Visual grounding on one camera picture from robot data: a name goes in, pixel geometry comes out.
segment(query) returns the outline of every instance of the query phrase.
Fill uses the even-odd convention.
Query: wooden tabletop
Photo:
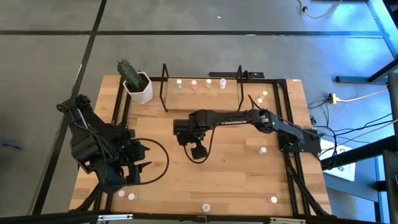
[[[99,90],[95,113],[106,123],[111,122],[119,79],[120,76],[104,76]],[[173,119],[187,119],[192,111],[169,110],[166,113],[157,97],[160,82],[152,84],[153,100],[144,105],[132,101],[127,125],[136,130],[137,138],[150,138],[163,144],[170,156],[169,170],[162,179],[153,184],[124,187],[123,190],[127,193],[137,195],[136,200],[128,200],[114,194],[112,211],[203,214],[202,205],[208,203],[211,207],[208,214],[211,215],[292,215],[284,159],[279,151],[275,133],[263,134],[251,125],[220,126],[216,129],[208,160],[203,164],[194,164],[186,158],[183,147],[178,145],[172,132]],[[294,123],[303,128],[311,128],[301,81],[287,80],[287,86]],[[244,84],[245,100],[242,110],[251,109],[248,94],[256,99],[264,90],[268,95],[260,106],[276,113],[272,85],[260,83]],[[213,100],[222,99],[208,97],[206,100],[211,104]],[[201,108],[207,109],[206,104],[201,105]],[[282,110],[286,118],[283,100]],[[208,131],[203,141],[207,148],[210,136],[211,131]],[[143,162],[152,161],[152,164],[145,167],[141,174],[141,180],[147,181],[162,173],[166,161],[163,151],[158,146],[151,142],[142,143],[151,148]],[[258,150],[263,146],[267,148],[267,152],[259,155]],[[312,154],[301,153],[301,158],[306,186],[323,209],[330,213],[319,161]],[[70,208],[79,206],[96,184],[95,174],[87,175],[80,169]],[[298,209],[303,213],[300,191],[297,186],[295,189]],[[277,204],[268,201],[272,196],[278,198]]]

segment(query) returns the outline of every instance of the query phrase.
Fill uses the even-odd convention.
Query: potted cactus
[[[118,61],[118,72],[132,100],[144,104],[153,98],[152,82],[145,72],[136,72],[126,59]]]

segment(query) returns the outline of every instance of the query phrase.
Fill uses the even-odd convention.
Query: white pot
[[[137,92],[137,93],[131,93],[129,91],[129,88],[127,88],[126,81],[123,82],[123,86],[126,89],[126,91],[129,93],[129,95],[131,96],[132,100],[134,100],[135,102],[144,104],[144,103],[149,102],[154,97],[154,91],[152,89],[152,82],[150,81],[147,74],[145,72],[138,72],[138,75],[144,75],[149,81],[148,85],[144,91]]]

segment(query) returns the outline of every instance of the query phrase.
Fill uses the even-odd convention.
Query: yellow cable
[[[298,0],[298,1],[300,2],[300,5],[301,5],[303,8],[306,7],[305,4],[304,4],[304,2],[303,2],[302,0]],[[313,17],[313,16],[311,16],[311,15],[308,13],[308,7],[307,7],[306,10],[304,10],[304,12],[305,12],[305,13],[307,14],[307,16],[308,16],[309,18],[311,18],[311,19],[319,19],[319,18],[321,18],[321,17],[323,17],[323,16],[325,16],[325,15],[331,13],[341,2],[343,2],[343,0],[340,0],[340,1],[339,1],[337,4],[335,4],[331,9],[329,9],[329,11],[327,11],[325,14],[320,15],[320,16],[317,16],[317,17]]]
[[[374,92],[374,93],[371,93],[371,94],[368,94],[368,95],[364,95],[364,96],[361,96],[361,97],[358,97],[358,98],[353,98],[353,99],[350,99],[350,100],[342,100],[342,99],[336,97],[336,101],[337,102],[351,102],[351,101],[360,100],[360,99],[363,99],[365,97],[372,96],[372,95],[375,95],[375,94],[378,94],[378,93],[382,93],[382,92],[387,91],[387,90],[388,89],[380,90],[380,91],[377,91],[377,92]]]

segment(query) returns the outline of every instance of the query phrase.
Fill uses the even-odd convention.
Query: concrete floor
[[[0,30],[91,30],[100,2],[2,0]],[[312,14],[321,14],[334,4],[305,2]],[[292,0],[113,0],[106,5],[99,29],[377,31],[377,25],[365,3],[343,3],[330,16],[311,20]],[[55,105],[68,98],[87,41],[87,36],[0,36],[0,136],[24,144],[21,150],[0,148],[0,217],[29,211],[61,118]],[[380,38],[97,36],[80,93],[95,102],[102,76],[117,74],[116,61],[121,58],[150,76],[160,75],[162,63],[167,63],[172,76],[205,76],[235,71],[242,65],[243,69],[264,72],[267,78],[298,78],[303,80],[307,102],[332,92],[340,98],[354,98],[383,89],[337,84],[333,78],[369,76],[393,59]],[[323,110],[311,110],[319,124],[325,124]],[[390,112],[389,95],[384,92],[331,106],[330,127],[359,127]],[[377,141],[392,133],[388,127],[358,140]],[[77,171],[69,138],[70,133],[45,213],[65,212],[69,206]],[[361,144],[350,142],[347,146]],[[333,191],[329,194],[333,213],[339,217],[374,219],[369,216],[372,209],[359,207],[361,199]]]

